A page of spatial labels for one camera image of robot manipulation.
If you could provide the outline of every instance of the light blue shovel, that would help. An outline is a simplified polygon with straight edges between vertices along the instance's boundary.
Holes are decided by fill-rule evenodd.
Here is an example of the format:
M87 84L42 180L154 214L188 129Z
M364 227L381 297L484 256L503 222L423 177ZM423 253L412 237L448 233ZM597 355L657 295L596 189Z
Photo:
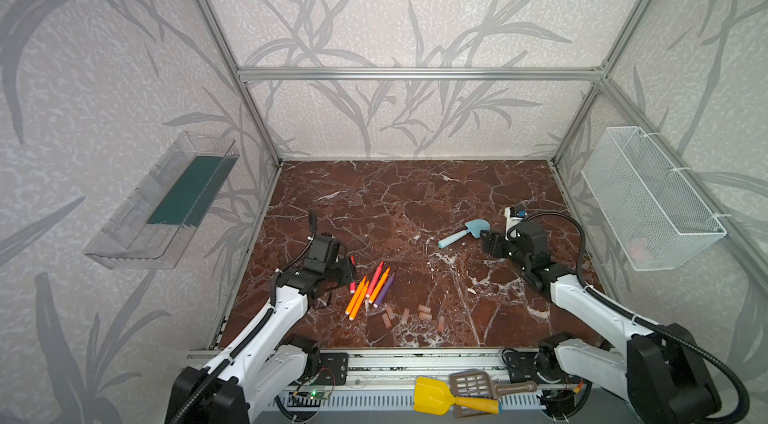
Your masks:
M485 219L472 219L464 223L467 228L464 231L459 231L454 235L450 235L445 239L438 241L437 246L442 249L447 245L452 245L462 237L472 233L472 237L480 237L480 231L490 231L491 225Z

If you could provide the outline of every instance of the yellow scoop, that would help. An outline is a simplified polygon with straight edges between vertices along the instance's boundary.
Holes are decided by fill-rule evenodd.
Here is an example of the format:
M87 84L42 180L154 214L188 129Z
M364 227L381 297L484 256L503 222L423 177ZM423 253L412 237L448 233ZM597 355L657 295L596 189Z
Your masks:
M481 397L457 397L451 394L443 381L419 377L416 379L416 395L413 409L418 412L442 416L452 405L498 414L498 400Z

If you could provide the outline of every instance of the robotic arm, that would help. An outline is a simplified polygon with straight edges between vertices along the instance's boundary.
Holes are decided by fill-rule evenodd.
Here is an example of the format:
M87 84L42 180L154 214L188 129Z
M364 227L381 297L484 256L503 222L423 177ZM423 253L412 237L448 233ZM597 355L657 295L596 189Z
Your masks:
M690 424L706 421L720 410L720 395L706 369L706 359L726 374L739 393L736 409L712 422L738 422L746 416L749 396L744 384L722 362L696 346L685 328L660 326L639 317L586 284L581 276L584 232L579 223L553 211L525 217L523 210L508 208L505 215L506 234L483 231L483 250L510 259L528 285L587 323L618 351L598 349L562 333L539 347L545 366L596 382L631 404L648 424ZM575 273L552 261L547 233L530 221L541 215L560 215L579 229L582 243Z
M181 372L166 423L249 424L286 386L318 373L317 342L283 336L317 297L334 288L331 284L354 281L352 261L337 260L340 246L327 235L312 238L300 265L278 273L270 300L232 343L202 370L187 367Z

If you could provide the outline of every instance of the blue trowel handle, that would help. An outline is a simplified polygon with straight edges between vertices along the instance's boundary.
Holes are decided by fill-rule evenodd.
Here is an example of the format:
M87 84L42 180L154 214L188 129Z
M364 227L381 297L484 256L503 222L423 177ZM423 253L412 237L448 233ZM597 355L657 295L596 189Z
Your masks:
M455 243L456 241L458 241L462 237L465 237L468 234L469 234L469 229L465 229L464 231L459 231L459 232L457 232L454 235L450 235L450 236L448 236L448 237L438 241L437 242L437 247L442 249L443 247L445 247L447 245L452 245L453 243Z

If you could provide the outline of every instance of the white mesh basket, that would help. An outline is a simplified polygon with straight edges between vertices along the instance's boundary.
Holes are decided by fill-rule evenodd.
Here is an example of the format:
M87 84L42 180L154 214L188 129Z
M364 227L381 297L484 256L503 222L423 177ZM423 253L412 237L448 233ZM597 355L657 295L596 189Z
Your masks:
M581 174L637 271L674 269L726 234L641 128L607 128Z

